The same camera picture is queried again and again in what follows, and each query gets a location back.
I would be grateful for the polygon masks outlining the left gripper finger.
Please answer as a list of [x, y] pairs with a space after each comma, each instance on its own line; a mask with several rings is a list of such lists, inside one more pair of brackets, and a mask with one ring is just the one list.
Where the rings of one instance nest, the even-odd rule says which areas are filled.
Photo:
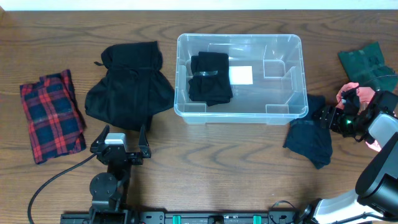
[[105, 144], [105, 139], [109, 134], [109, 125], [107, 124], [102, 130], [101, 134], [96, 138], [97, 145]]
[[149, 143], [146, 137], [146, 127], [144, 125], [142, 125], [140, 129], [138, 146], [141, 152], [149, 151]]

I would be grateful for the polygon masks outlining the pink printed shirt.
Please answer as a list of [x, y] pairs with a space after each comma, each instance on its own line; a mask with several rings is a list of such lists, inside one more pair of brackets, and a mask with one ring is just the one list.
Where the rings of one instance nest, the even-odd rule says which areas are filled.
[[[336, 107], [339, 109], [343, 109], [345, 106], [343, 104], [342, 93], [344, 91], [351, 90], [358, 86], [359, 86], [359, 83], [354, 83], [354, 82], [350, 82], [350, 83], [343, 85], [336, 95], [336, 99], [337, 99], [337, 103], [338, 103], [336, 105]], [[370, 87], [359, 87], [356, 89], [356, 94], [359, 97], [359, 104], [360, 104], [359, 113], [360, 113], [368, 107], [368, 104], [370, 103], [371, 99], [373, 98], [375, 91]], [[372, 144], [369, 144], [366, 142], [366, 145], [374, 151], [379, 152], [381, 150], [381, 146], [379, 145], [379, 143], [377, 141], [374, 141]]]

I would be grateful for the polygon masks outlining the dark navy cloth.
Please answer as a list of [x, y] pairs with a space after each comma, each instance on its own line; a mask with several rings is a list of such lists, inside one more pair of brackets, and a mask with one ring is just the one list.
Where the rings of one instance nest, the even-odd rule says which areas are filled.
[[321, 169], [331, 162], [333, 154], [330, 131], [313, 119], [313, 114], [326, 105], [325, 97], [307, 95], [307, 100], [308, 113], [290, 122], [283, 148], [305, 156], [316, 169]]

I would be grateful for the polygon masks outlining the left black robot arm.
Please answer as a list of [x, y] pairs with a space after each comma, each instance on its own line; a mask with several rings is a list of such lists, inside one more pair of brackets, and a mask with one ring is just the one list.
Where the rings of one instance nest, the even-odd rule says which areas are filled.
[[101, 134], [90, 146], [90, 152], [107, 171], [96, 175], [90, 182], [92, 204], [90, 223], [139, 223], [139, 212], [127, 205], [127, 192], [131, 178], [131, 167], [151, 158], [151, 150], [146, 138], [146, 127], [139, 131], [139, 151], [127, 152], [124, 133], [110, 133], [105, 126]]

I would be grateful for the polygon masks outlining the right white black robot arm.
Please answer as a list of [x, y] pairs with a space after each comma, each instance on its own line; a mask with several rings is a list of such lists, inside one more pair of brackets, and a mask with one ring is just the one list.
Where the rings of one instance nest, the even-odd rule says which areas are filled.
[[325, 106], [314, 114], [323, 128], [357, 142], [376, 141], [381, 150], [368, 164], [356, 187], [338, 197], [309, 205], [303, 223], [397, 221], [397, 95], [378, 91], [360, 114]]

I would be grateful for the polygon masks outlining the black cloth with band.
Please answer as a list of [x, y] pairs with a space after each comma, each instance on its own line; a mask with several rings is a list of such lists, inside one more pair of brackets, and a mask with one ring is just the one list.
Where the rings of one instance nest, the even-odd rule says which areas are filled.
[[207, 106], [231, 101], [228, 54], [199, 52], [191, 57], [190, 68], [193, 77], [188, 81], [188, 94], [192, 101], [205, 102]]

